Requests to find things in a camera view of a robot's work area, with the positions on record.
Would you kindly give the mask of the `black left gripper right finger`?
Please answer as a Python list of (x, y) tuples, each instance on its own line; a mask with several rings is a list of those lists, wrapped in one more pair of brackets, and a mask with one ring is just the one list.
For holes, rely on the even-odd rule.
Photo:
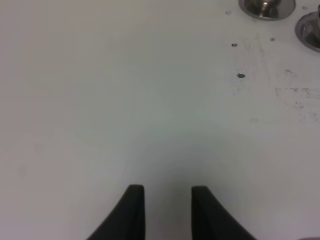
[(206, 186), (191, 188), (191, 234), (193, 240), (254, 239)]

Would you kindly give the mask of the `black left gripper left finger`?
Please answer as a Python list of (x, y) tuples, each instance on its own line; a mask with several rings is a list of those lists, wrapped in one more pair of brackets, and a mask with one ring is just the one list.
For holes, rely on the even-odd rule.
[(144, 240), (146, 238), (145, 189), (129, 185), (89, 240)]

